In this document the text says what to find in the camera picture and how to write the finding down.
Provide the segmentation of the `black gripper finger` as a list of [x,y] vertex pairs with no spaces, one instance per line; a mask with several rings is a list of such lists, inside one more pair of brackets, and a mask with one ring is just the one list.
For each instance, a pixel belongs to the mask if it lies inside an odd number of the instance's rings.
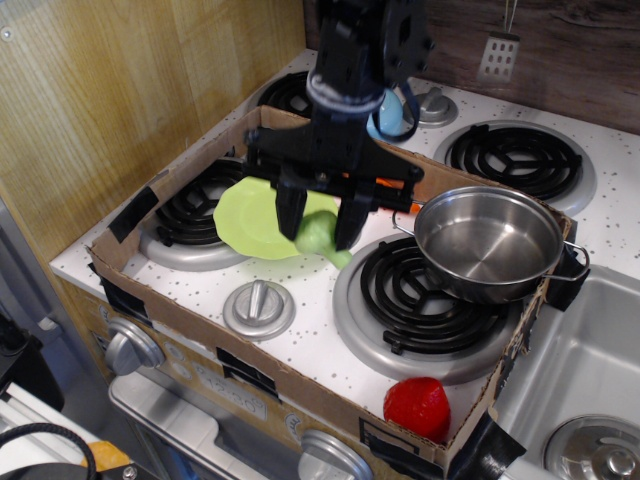
[[279,183],[276,187],[276,214],[280,233],[293,241],[299,231],[307,202],[307,191]]
[[341,195],[334,232],[337,250],[348,250],[356,242],[369,214],[378,208],[375,193],[375,181],[358,180]]

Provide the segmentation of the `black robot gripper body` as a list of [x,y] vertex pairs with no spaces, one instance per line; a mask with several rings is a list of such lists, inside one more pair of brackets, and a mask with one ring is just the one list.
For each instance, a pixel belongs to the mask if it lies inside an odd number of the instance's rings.
[[385,90],[394,84],[370,75],[348,79],[309,74],[310,121],[299,127],[247,131],[244,171],[275,189],[286,183],[340,199],[358,180],[384,178],[398,190],[395,194],[376,183],[378,208],[409,211],[423,170],[384,150],[367,132],[369,116],[378,117]]

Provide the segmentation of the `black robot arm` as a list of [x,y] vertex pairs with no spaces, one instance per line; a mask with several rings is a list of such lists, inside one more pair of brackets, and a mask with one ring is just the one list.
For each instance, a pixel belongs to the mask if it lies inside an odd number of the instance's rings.
[[424,177],[420,167],[379,146],[367,124],[377,122],[393,88],[419,118],[408,80],[426,69],[433,42],[423,1],[320,1],[317,15],[319,49],[306,81],[310,121],[249,131],[245,171],[275,189],[278,227],[290,240],[301,228],[308,192],[340,198],[334,242],[345,250],[371,212],[408,211]]

